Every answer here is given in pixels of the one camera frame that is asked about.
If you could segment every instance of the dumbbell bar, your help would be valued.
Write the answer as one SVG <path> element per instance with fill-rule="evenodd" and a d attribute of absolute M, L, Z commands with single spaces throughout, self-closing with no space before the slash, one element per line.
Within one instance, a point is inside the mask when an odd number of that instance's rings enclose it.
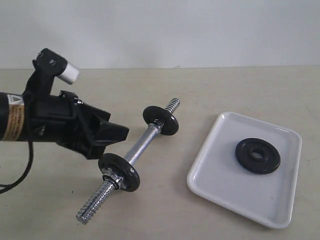
<path fill-rule="evenodd" d="M 103 183 L 77 213 L 76 219 L 80 223 L 87 224 L 113 190 L 133 192 L 138 189 L 140 177 L 133 164 L 158 134 L 170 136 L 178 131 L 179 124 L 173 113 L 179 105 L 179 99 L 173 98 L 165 108 L 147 107 L 143 119 L 148 128 L 125 157 L 106 153 L 98 160 Z"/>

